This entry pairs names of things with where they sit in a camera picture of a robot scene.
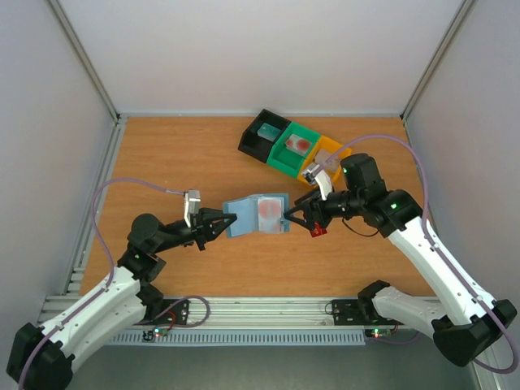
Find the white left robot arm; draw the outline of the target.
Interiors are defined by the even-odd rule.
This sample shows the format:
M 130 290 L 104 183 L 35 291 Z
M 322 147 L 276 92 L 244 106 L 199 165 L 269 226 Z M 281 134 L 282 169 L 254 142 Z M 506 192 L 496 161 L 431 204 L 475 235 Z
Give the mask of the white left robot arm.
M 15 334 L 6 372 L 20 389 L 64 389 L 73 374 L 112 336 L 132 325 L 156 323 L 169 310 L 153 281 L 165 266 L 159 253 L 200 250 L 236 221 L 236 214 L 202 208 L 164 224 L 152 214 L 132 223 L 128 246 L 108 275 L 61 314 Z

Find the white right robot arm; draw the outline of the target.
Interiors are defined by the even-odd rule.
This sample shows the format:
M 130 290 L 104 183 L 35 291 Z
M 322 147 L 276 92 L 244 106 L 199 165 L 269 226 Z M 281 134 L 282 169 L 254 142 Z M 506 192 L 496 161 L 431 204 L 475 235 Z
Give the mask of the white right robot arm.
M 368 154 L 343 158 L 347 185 L 336 191 L 317 167 L 304 177 L 318 187 L 296 200 L 284 218 L 321 236 L 334 218 L 360 217 L 389 240 L 415 266 L 438 298 L 424 301 L 382 280 L 357 295 L 367 323 L 394 320 L 431 338 L 452 364 L 464 367 L 498 341 L 518 312 L 507 299 L 497 300 L 461 267 L 423 218 L 423 209 L 405 190 L 389 190 L 376 161 Z

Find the red VIP card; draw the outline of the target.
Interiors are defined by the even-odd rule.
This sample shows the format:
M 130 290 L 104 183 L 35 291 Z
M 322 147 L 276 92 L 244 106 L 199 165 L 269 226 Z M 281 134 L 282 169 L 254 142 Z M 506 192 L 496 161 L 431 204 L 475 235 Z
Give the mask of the red VIP card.
M 310 235 L 315 238 L 318 236 L 323 236 L 327 234 L 327 229 L 325 227 L 322 227 L 318 223 L 314 225 L 314 228 L 310 230 Z

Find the teal card holder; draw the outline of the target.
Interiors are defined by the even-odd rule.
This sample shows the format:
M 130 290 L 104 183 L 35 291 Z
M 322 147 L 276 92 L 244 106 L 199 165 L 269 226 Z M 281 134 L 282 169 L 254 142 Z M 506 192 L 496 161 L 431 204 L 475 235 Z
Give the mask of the teal card holder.
M 237 216 L 236 222 L 226 230 L 228 238 L 260 232 L 258 230 L 258 199 L 260 197 L 282 197 L 284 199 L 284 213 L 289 209 L 289 196 L 287 193 L 259 193 L 232 201 L 226 201 L 223 203 L 223 211 L 227 214 L 235 214 Z M 283 231 L 277 234 L 289 232 L 290 222 L 284 219 L 284 214 L 281 222 L 283 224 Z

